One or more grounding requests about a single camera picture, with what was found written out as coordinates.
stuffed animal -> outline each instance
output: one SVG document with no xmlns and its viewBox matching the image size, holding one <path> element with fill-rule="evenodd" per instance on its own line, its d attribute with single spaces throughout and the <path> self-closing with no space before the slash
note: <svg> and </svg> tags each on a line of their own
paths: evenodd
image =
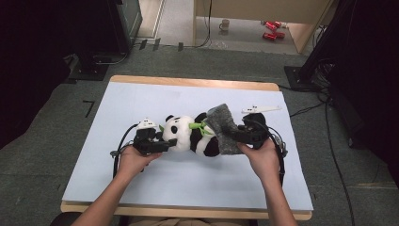
<svg viewBox="0 0 399 226">
<path fill-rule="evenodd" d="M 206 113 L 199 114 L 195 119 L 189 116 L 168 116 L 164 127 L 160 126 L 163 140 L 177 138 L 176 146 L 171 151 L 193 151 L 201 156 L 217 156 L 219 149 L 215 133 L 203 120 Z"/>
</svg>

panda head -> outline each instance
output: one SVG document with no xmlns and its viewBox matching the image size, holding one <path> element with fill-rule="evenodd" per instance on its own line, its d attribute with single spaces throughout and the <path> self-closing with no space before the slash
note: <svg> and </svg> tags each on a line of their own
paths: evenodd
<svg viewBox="0 0 399 226">
<path fill-rule="evenodd" d="M 168 116 L 167 123 L 164 126 L 163 140 L 170 140 L 177 138 L 176 146 L 170 147 L 171 151 L 183 152 L 190 150 L 190 136 L 191 129 L 189 124 L 194 122 L 194 119 L 189 116 L 174 117 Z"/>
</svg>

person's right hand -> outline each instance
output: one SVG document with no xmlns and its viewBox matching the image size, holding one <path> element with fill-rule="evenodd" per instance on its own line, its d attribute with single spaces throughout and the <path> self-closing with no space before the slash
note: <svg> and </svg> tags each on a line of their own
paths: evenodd
<svg viewBox="0 0 399 226">
<path fill-rule="evenodd" d="M 261 181 L 279 180 L 279 158 L 270 138 L 258 150 L 251 149 L 244 143 L 237 143 L 237 146 L 248 157 L 251 167 Z"/>
</svg>

red object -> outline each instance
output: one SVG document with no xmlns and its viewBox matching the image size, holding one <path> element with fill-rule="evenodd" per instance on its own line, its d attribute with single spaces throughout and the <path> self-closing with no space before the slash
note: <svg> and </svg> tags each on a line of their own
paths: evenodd
<svg viewBox="0 0 399 226">
<path fill-rule="evenodd" d="M 281 22 L 273 22 L 276 27 L 281 27 Z"/>
<path fill-rule="evenodd" d="M 266 32 L 264 32 L 264 34 L 263 34 L 263 38 L 266 39 L 266 40 L 275 40 L 276 37 L 277 37 L 276 35 L 269 34 L 269 33 L 266 33 Z"/>
<path fill-rule="evenodd" d="M 274 32 L 273 33 L 273 35 L 275 35 L 277 38 L 279 38 L 279 39 L 284 39 L 284 37 L 285 37 L 285 33 L 283 33 L 283 32 Z"/>
<path fill-rule="evenodd" d="M 277 30 L 277 27 L 273 24 L 273 22 L 267 21 L 266 23 L 264 23 L 264 25 L 273 32 Z"/>
</svg>

person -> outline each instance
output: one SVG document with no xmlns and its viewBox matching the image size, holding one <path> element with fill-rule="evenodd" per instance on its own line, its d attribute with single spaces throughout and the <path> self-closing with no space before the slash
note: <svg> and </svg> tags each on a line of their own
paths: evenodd
<svg viewBox="0 0 399 226">
<path fill-rule="evenodd" d="M 262 182 L 270 224 L 297 225 L 279 182 L 279 160 L 273 141 L 266 140 L 259 150 L 253 150 L 244 143 L 237 143 L 237 146 L 248 157 Z M 109 225 L 130 181 L 159 156 L 160 153 L 142 156 L 133 146 L 128 146 L 120 155 L 120 167 L 115 178 L 73 226 Z"/>
</svg>

